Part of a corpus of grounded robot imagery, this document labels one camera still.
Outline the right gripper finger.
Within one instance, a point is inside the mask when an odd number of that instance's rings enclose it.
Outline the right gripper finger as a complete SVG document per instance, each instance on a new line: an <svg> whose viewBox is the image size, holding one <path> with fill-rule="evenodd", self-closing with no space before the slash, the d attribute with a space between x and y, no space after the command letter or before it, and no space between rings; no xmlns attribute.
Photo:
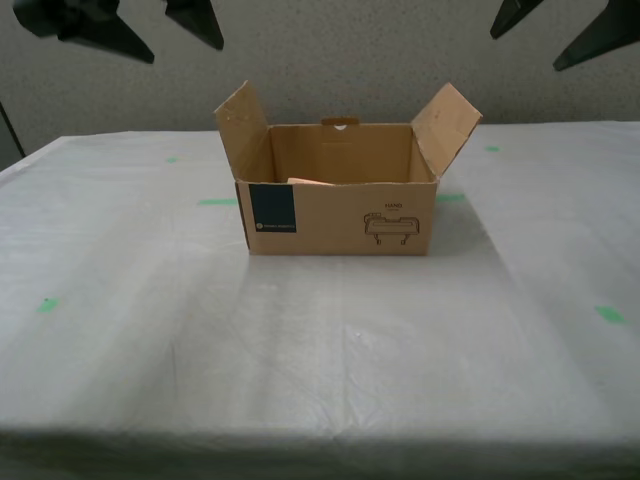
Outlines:
<svg viewBox="0 0 640 480"><path fill-rule="evenodd" d="M564 71L639 41L639 2L609 0L604 10L553 62Z"/></svg>
<svg viewBox="0 0 640 480"><path fill-rule="evenodd" d="M543 0L504 0L490 29L493 39L499 39L513 29Z"/></svg>

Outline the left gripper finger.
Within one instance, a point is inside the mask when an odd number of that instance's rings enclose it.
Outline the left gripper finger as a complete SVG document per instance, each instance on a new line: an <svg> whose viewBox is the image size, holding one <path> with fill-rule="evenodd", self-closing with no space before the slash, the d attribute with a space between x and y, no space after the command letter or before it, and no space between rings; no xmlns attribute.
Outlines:
<svg viewBox="0 0 640 480"><path fill-rule="evenodd" d="M146 43L118 15L119 1L23 0L13 3L20 25L38 38L117 54L145 64L154 63Z"/></svg>
<svg viewBox="0 0 640 480"><path fill-rule="evenodd" d="M165 15L216 50L224 49L224 37L210 0L167 0Z"/></svg>

